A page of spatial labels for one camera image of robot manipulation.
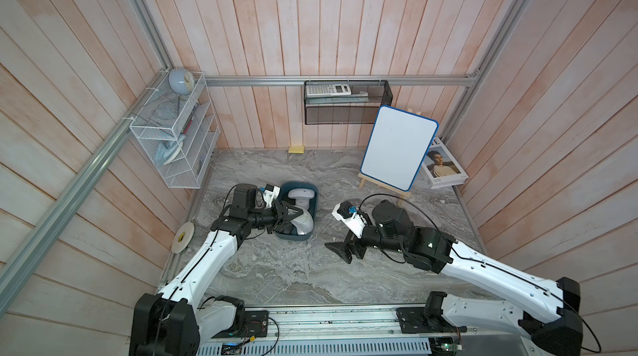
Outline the white beige round mouse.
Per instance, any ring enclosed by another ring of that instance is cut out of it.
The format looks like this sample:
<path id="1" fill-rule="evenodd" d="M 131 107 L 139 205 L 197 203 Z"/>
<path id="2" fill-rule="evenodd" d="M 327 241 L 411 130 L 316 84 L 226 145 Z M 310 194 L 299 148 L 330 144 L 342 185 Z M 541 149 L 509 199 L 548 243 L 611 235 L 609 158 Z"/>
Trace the white beige round mouse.
<path id="1" fill-rule="evenodd" d="M 292 226 L 298 236 L 309 236 L 314 230 L 314 220 L 308 210 L 302 209 L 302 215 L 292 220 Z"/>

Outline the teal plastic storage box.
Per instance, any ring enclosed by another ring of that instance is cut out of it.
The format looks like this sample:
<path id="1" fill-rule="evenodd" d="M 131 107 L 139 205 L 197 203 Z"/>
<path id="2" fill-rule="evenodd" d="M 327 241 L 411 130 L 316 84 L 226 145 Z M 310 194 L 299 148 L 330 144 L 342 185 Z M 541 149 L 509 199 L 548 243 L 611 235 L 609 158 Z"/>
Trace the teal plastic storage box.
<path id="1" fill-rule="evenodd" d="M 293 199 L 290 199 L 288 197 L 288 193 L 290 191 L 292 191 L 295 188 L 310 188 L 312 190 L 314 190 L 316 192 L 316 196 L 309 202 L 295 202 Z M 313 217 L 313 220 L 315 218 L 315 214 L 317 211 L 317 203 L 318 203 L 318 196 L 319 196 L 319 191 L 318 188 L 313 185 L 312 183 L 309 182 L 301 182 L 301 181 L 288 181 L 286 183 L 284 183 L 281 187 L 280 187 L 281 191 L 279 196 L 277 197 L 277 199 L 279 199 L 280 201 L 286 201 L 294 206 L 298 206 L 302 209 L 308 210 L 310 212 L 310 214 Z M 275 233 L 275 235 L 280 238 L 280 239 L 284 239 L 287 241 L 306 241 L 310 238 L 310 236 L 312 234 L 310 234 L 309 236 L 298 236 L 295 228 L 292 228 L 292 231 L 289 231 L 289 233 Z"/>

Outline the white slim mouse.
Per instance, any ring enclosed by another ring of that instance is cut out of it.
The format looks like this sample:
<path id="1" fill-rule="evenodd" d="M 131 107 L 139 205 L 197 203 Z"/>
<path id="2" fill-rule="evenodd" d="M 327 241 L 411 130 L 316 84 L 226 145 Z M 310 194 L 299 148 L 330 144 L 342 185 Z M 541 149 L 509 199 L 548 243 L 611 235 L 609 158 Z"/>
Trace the white slim mouse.
<path id="1" fill-rule="evenodd" d="M 316 196 L 316 192 L 310 188 L 295 188 L 288 193 L 288 197 L 295 202 L 309 202 Z"/>

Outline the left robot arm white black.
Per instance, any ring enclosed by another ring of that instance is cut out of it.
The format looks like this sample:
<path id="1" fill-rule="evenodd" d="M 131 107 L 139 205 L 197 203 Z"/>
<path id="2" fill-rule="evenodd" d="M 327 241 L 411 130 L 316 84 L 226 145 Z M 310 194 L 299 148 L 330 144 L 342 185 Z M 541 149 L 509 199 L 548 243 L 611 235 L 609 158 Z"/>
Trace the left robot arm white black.
<path id="1" fill-rule="evenodd" d="M 229 296 L 204 298 L 223 265 L 252 230 L 268 233 L 292 226 L 305 236 L 314 229 L 310 212 L 279 199 L 280 189 L 238 184 L 232 201 L 214 221 L 201 248 L 155 295 L 144 294 L 133 314 L 131 355 L 195 355 L 202 342 L 224 333 L 249 334 L 244 302 Z"/>

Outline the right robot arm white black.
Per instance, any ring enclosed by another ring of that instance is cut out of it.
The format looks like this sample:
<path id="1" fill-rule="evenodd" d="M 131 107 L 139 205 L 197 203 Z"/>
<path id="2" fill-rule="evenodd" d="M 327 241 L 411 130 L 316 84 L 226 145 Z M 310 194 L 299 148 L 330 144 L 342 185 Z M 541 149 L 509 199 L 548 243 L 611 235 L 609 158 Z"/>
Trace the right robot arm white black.
<path id="1" fill-rule="evenodd" d="M 579 284 L 526 275 L 485 256 L 435 226 L 416 226 L 408 212 L 384 200 L 367 215 L 349 201 L 332 216 L 349 232 L 326 245 L 346 263 L 362 259 L 367 249 L 399 252 L 418 270 L 449 276 L 478 286 L 496 298 L 467 299 L 432 291 L 423 308 L 396 311 L 405 334 L 461 334 L 470 327 L 516 334 L 552 355 L 578 355 L 584 321 L 579 314 Z"/>

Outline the yellow sticky note pad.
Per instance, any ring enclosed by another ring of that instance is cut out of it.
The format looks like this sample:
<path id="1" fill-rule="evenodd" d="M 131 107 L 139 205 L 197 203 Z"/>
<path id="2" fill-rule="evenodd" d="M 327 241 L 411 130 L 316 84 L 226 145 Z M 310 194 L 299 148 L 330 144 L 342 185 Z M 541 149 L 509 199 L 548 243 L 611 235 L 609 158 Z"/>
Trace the yellow sticky note pad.
<path id="1" fill-rule="evenodd" d="M 304 154 L 305 147 L 303 145 L 290 146 L 290 148 L 288 149 L 288 152 L 290 154 Z"/>

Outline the magazine with portrait cover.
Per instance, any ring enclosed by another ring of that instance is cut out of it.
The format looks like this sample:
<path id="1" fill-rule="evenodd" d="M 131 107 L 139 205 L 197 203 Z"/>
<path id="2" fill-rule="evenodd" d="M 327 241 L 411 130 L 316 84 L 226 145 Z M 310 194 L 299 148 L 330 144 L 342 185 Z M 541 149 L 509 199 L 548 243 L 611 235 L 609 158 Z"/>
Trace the magazine with portrait cover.
<path id="1" fill-rule="evenodd" d="M 452 153 L 438 138 L 433 138 L 425 154 L 422 168 L 430 189 L 463 185 L 469 178 Z"/>

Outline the blue framed whiteboard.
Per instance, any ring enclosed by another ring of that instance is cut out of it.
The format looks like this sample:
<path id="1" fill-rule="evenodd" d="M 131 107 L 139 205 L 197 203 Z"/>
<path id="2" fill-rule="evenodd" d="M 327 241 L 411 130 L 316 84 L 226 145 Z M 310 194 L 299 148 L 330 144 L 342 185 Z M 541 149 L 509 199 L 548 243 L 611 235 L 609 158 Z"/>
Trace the blue framed whiteboard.
<path id="1" fill-rule="evenodd" d="M 360 173 L 399 191 L 409 191 L 438 129 L 439 123 L 430 118 L 380 107 Z"/>

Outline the white tape roll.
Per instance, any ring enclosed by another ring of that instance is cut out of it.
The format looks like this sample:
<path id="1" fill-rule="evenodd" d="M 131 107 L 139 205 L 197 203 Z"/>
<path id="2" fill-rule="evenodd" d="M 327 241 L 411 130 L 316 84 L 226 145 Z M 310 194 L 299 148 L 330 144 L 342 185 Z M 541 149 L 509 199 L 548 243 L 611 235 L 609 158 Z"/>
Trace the white tape roll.
<path id="1" fill-rule="evenodd" d="M 195 225 L 192 221 L 188 221 L 182 225 L 176 232 L 171 244 L 171 252 L 173 254 L 179 254 L 183 252 L 192 241 L 194 236 Z"/>

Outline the white iron on shelf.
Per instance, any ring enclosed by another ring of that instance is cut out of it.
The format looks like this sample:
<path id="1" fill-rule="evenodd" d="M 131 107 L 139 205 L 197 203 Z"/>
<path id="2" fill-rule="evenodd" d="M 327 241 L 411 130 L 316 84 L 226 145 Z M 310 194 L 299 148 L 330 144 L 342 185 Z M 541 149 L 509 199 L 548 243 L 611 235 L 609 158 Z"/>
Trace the white iron on shelf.
<path id="1" fill-rule="evenodd" d="M 176 140 L 161 141 L 156 148 L 154 164 L 157 168 L 166 166 L 179 156 L 186 136 L 181 134 Z"/>

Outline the white calculator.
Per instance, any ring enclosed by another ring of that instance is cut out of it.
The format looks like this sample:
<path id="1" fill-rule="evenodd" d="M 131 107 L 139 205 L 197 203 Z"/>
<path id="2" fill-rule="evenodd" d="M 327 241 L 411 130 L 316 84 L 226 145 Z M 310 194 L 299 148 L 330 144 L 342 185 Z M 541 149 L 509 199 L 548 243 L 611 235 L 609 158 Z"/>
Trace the white calculator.
<path id="1" fill-rule="evenodd" d="M 305 86 L 307 98 L 335 98 L 352 95 L 352 90 L 348 84 L 328 84 L 315 83 Z"/>

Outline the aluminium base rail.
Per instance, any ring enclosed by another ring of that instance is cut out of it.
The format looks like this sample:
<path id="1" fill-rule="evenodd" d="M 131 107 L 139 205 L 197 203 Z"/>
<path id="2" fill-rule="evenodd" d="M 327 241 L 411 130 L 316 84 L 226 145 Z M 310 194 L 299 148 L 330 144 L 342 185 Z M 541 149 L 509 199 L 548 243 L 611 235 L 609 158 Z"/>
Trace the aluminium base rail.
<path id="1" fill-rule="evenodd" d="M 460 333 L 463 329 L 518 334 L 530 338 L 538 324 L 507 301 L 465 299 L 432 292 L 423 307 L 380 306 L 283 307 L 271 309 L 279 326 L 312 333 L 345 329 L 370 331 L 379 324 L 395 324 L 403 334 Z M 252 338 L 267 333 L 262 310 L 247 311 L 244 302 L 228 296 L 201 302 L 143 295 L 134 308 L 130 352 L 141 354 L 192 354 L 204 341 L 219 335 Z"/>

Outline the black mesh wall basket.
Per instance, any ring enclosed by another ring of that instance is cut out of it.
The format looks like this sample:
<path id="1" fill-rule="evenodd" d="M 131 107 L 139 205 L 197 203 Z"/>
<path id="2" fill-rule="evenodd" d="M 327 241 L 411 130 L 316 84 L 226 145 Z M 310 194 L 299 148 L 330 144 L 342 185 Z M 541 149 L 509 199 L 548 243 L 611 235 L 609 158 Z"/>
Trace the black mesh wall basket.
<path id="1" fill-rule="evenodd" d="M 307 84 L 348 84 L 352 95 L 335 98 L 307 98 Z M 372 124 L 379 109 L 390 106 L 393 93 L 385 80 L 309 80 L 303 85 L 303 101 L 306 125 Z"/>

